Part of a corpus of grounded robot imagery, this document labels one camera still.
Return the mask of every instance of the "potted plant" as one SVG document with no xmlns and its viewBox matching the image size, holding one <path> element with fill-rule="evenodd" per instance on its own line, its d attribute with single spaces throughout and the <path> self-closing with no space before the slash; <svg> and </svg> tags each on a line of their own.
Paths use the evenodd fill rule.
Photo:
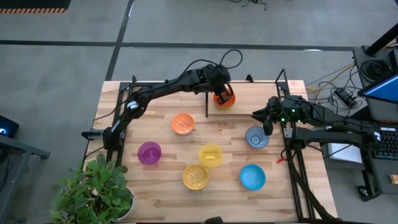
<svg viewBox="0 0 398 224">
<path fill-rule="evenodd" d="M 134 194 L 126 187 L 127 167 L 114 167 L 103 154 L 87 164 L 86 170 L 72 170 L 73 177 L 60 181 L 54 190 L 54 223 L 110 223 L 128 215 L 134 205 Z"/>
</svg>

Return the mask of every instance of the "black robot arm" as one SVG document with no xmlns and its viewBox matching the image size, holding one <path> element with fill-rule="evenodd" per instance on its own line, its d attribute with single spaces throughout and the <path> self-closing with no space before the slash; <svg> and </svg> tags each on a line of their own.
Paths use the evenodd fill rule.
<svg viewBox="0 0 398 224">
<path fill-rule="evenodd" d="M 348 143 L 363 149 L 379 143 L 377 136 L 374 135 L 372 123 L 337 115 L 332 110 L 310 103 L 301 96 L 283 96 L 283 101 L 273 96 L 269 99 L 267 106 L 253 112 L 252 117 L 263 123 L 266 135 L 272 134 L 272 124 L 276 122 L 299 122 L 312 126 L 331 127 L 326 131 L 286 128 L 285 137 L 290 139 L 289 144 L 294 149 L 303 149 L 310 142 Z"/>
<path fill-rule="evenodd" d="M 233 94 L 229 81 L 231 77 L 226 67 L 208 64 L 203 68 L 186 70 L 173 80 L 142 87 L 127 98 L 126 108 L 113 126 L 103 131 L 104 148 L 115 150 L 121 146 L 124 130 L 133 119 L 140 118 L 144 114 L 151 100 L 179 91 L 194 92 L 194 94 L 214 92 L 220 98 L 219 103 L 223 104 Z M 225 87 L 226 84 L 230 89 L 229 92 Z"/>
</svg>

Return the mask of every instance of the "gray floor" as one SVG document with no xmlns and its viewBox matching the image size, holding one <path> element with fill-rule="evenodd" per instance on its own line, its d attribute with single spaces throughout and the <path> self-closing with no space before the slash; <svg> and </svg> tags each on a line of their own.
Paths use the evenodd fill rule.
<svg viewBox="0 0 398 224">
<path fill-rule="evenodd" d="M 66 14 L 0 14 L 0 40 L 114 42 L 127 2 L 73 0 Z M 261 5 L 241 7 L 244 3 L 227 0 L 136 0 L 124 41 L 357 46 L 370 44 L 398 21 L 394 0 L 266 2 L 264 12 Z M 13 205 L 14 216 L 28 223 L 49 220 L 49 187 L 83 158 L 87 142 L 80 132 L 92 124 L 112 52 L 113 47 L 0 45 L 0 114 L 21 125 L 18 139 L 52 152 L 47 161 L 31 161 Z M 191 61 L 218 61 L 224 52 L 123 47 L 113 80 L 130 80 L 131 75 L 139 80 L 173 78 Z M 289 78 L 309 83 L 352 62 L 349 52 L 242 52 L 244 62 L 231 71 L 234 80 L 249 73 L 270 80 L 286 68 Z M 232 54 L 225 60 L 230 65 L 236 61 Z M 346 79 L 335 83 L 344 85 Z M 356 76 L 354 82 L 359 85 Z M 362 202 L 356 193 L 359 172 L 329 167 L 328 175 L 340 218 L 395 223 L 397 196 Z"/>
</svg>

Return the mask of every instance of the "orange cup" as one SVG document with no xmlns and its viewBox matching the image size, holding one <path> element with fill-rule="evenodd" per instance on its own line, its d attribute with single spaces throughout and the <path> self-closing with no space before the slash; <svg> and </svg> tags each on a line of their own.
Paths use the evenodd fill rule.
<svg viewBox="0 0 398 224">
<path fill-rule="evenodd" d="M 220 110 L 228 110 L 235 104 L 236 95 L 234 93 L 231 96 L 231 98 L 227 102 L 225 102 L 223 105 L 218 103 L 218 99 L 219 99 L 219 96 L 216 96 L 215 94 L 213 94 L 213 101 L 214 101 L 214 104 L 217 106 L 217 108 L 220 109 Z"/>
<path fill-rule="evenodd" d="M 186 135 L 193 131 L 193 118 L 187 113 L 175 115 L 172 120 L 172 129 L 175 133 Z"/>
</svg>

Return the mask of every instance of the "light blue bowl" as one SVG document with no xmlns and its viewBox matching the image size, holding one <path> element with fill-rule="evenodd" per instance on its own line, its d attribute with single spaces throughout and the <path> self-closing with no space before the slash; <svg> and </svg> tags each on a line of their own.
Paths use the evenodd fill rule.
<svg viewBox="0 0 398 224">
<path fill-rule="evenodd" d="M 255 149 L 261 149 L 268 145 L 269 136 L 262 127 L 253 126 L 246 131 L 246 142 Z"/>
<path fill-rule="evenodd" d="M 246 165 L 241 169 L 241 182 L 249 190 L 260 190 L 266 184 L 266 173 L 255 164 Z"/>
</svg>

